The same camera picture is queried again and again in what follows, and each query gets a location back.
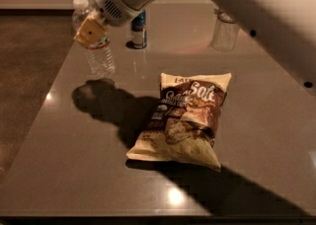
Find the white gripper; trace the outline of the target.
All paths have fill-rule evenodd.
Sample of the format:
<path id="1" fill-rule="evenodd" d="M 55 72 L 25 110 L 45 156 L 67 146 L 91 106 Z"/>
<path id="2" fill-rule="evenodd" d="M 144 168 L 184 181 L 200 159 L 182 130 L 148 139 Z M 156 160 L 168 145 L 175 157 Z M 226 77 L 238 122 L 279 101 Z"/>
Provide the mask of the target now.
<path id="1" fill-rule="evenodd" d="M 107 23 L 112 27 L 121 27 L 141 13 L 122 0 L 95 0 L 95 7 L 98 12 L 92 11 L 74 36 L 74 40 L 84 47 L 95 44 L 108 34 Z"/>

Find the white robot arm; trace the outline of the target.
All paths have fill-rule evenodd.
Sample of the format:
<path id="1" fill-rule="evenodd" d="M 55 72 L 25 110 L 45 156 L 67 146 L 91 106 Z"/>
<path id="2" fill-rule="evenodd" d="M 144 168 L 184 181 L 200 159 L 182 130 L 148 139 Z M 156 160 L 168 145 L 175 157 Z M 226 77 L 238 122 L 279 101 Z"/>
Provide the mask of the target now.
<path id="1" fill-rule="evenodd" d="M 156 0 L 95 0 L 75 40 L 88 47 Z M 303 88 L 316 95 L 316 0 L 211 0 Z"/>

